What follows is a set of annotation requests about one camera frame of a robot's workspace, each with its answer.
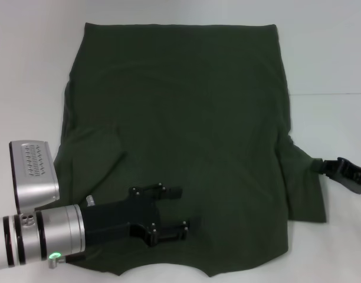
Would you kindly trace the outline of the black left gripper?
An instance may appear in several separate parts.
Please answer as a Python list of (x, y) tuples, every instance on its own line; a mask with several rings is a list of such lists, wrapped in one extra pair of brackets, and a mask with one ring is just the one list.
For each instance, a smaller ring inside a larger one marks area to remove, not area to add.
[(147, 246), (185, 240), (189, 221), (161, 226), (156, 206), (157, 200), (179, 199), (182, 192), (181, 187), (168, 187), (163, 183), (134, 186), (133, 195), (124, 200), (82, 208), (86, 246), (128, 237), (140, 238)]

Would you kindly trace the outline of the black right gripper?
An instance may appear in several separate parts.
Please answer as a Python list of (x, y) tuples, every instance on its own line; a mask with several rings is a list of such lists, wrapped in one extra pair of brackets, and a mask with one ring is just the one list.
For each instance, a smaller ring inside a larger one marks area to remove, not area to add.
[(331, 180), (340, 183), (356, 194), (361, 194), (361, 167), (349, 160), (338, 157), (337, 160), (314, 159), (311, 170), (324, 173)]

